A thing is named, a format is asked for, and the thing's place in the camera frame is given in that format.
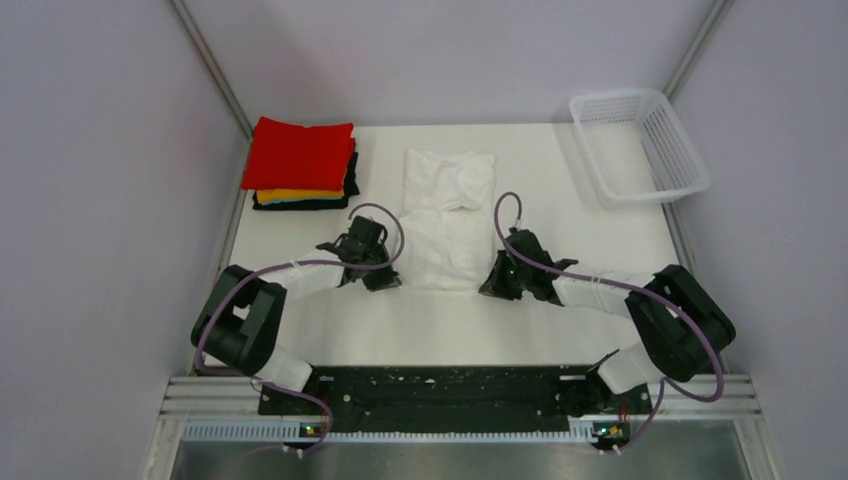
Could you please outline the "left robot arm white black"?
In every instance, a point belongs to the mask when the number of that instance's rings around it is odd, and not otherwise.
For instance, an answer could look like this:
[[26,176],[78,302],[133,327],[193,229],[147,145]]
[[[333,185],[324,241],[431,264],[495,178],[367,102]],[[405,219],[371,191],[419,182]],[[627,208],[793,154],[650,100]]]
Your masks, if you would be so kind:
[[297,413],[319,404],[315,368],[278,344],[284,308],[317,293],[357,281],[369,291],[400,285],[386,247],[387,228],[356,216],[336,240],[302,257],[256,272],[230,265],[220,274],[191,331],[201,357],[221,362],[226,375],[261,380],[282,388],[283,401]]

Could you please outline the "white t shirt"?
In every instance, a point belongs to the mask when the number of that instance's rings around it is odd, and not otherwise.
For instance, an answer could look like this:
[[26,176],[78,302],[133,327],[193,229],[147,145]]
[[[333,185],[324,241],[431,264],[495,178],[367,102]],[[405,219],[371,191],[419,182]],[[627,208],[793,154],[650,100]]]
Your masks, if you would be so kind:
[[496,157],[405,152],[396,268],[414,290],[475,291],[494,263]]

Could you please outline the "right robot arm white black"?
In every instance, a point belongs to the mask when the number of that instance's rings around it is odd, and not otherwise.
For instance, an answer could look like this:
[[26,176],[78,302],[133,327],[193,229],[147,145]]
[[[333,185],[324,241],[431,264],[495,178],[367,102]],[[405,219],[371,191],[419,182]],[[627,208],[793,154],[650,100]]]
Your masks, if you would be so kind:
[[719,365],[736,338],[731,320],[684,267],[655,273],[593,268],[575,259],[555,261],[537,236],[513,228],[479,289],[484,296],[519,300],[529,293],[559,307],[596,310],[630,321],[636,344],[607,355],[586,385],[589,404],[612,412],[636,386],[666,379],[690,381]]

